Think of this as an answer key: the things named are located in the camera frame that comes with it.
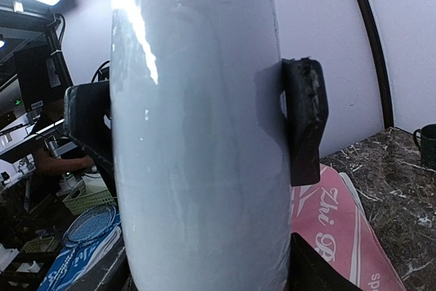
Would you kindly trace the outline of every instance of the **workbench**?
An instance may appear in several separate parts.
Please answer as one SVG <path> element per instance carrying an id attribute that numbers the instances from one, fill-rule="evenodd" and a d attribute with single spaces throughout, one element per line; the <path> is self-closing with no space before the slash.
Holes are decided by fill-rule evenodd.
<path id="1" fill-rule="evenodd" d="M 345 172 L 408 290 L 436 290 L 436 171 L 412 135 L 390 128 L 321 160 Z"/>

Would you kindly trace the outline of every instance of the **white wall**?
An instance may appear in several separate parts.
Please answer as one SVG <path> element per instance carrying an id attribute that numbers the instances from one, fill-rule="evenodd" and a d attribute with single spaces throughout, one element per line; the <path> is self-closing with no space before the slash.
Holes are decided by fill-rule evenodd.
<path id="1" fill-rule="evenodd" d="M 395 125 L 436 123 L 436 0 L 371 0 L 384 45 Z"/>
<path id="2" fill-rule="evenodd" d="M 285 58 L 310 56 L 324 68 L 330 118 L 321 154 L 383 129 L 371 50 L 356 0 L 275 0 Z M 77 0 L 66 14 L 65 60 L 75 84 L 110 58 L 110 0 Z"/>
<path id="3" fill-rule="evenodd" d="M 110 0 L 76 1 L 77 7 L 65 13 L 62 49 L 73 83 L 78 85 L 89 83 L 97 68 L 110 59 L 112 10 Z"/>
<path id="4" fill-rule="evenodd" d="M 356 0 L 275 0 L 282 57 L 317 59 L 330 116 L 327 155 L 383 130 L 377 76 Z"/>

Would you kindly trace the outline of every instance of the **black handle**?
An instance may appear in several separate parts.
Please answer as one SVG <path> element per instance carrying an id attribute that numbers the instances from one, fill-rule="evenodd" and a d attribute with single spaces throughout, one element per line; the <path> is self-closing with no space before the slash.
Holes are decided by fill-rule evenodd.
<path id="1" fill-rule="evenodd" d="M 65 92 L 63 129 L 93 159 L 108 190 L 116 197 L 112 134 L 104 123 L 109 110 L 109 81 L 76 85 Z"/>
<path id="2" fill-rule="evenodd" d="M 326 85 L 320 63 L 283 60 L 288 139 L 293 187 L 320 181 L 320 142 L 328 118 Z"/>
<path id="3" fill-rule="evenodd" d="M 421 140 L 421 129 L 417 129 L 417 130 L 414 132 L 414 142 L 415 142 L 415 144 L 416 144 L 418 150 L 421 151 L 421 144 L 418 142 L 418 139 Z"/>

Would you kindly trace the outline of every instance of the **green basket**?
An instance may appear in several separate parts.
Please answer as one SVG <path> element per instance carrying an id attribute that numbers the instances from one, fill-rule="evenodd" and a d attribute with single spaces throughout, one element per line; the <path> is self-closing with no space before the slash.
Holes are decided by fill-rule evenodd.
<path id="1" fill-rule="evenodd" d="M 84 184 L 84 181 L 77 184 L 73 191 L 63 200 L 63 203 L 73 215 L 79 215 L 99 204 L 116 205 L 115 199 L 109 190 L 103 189 L 98 192 L 91 192 Z"/>
<path id="2" fill-rule="evenodd" d="M 50 238 L 37 238 L 26 242 L 21 248 L 21 252 L 32 254 L 35 252 L 52 252 L 56 250 L 61 242 L 56 240 L 54 236 Z"/>

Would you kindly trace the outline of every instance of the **person's arm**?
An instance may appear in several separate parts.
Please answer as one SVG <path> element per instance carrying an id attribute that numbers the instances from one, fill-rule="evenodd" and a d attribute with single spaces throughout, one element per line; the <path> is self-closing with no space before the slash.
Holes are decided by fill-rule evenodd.
<path id="1" fill-rule="evenodd" d="M 89 156 L 76 159 L 53 158 L 43 149 L 36 151 L 33 158 L 36 166 L 35 171 L 42 175 L 62 175 L 94 166 L 94 161 Z"/>

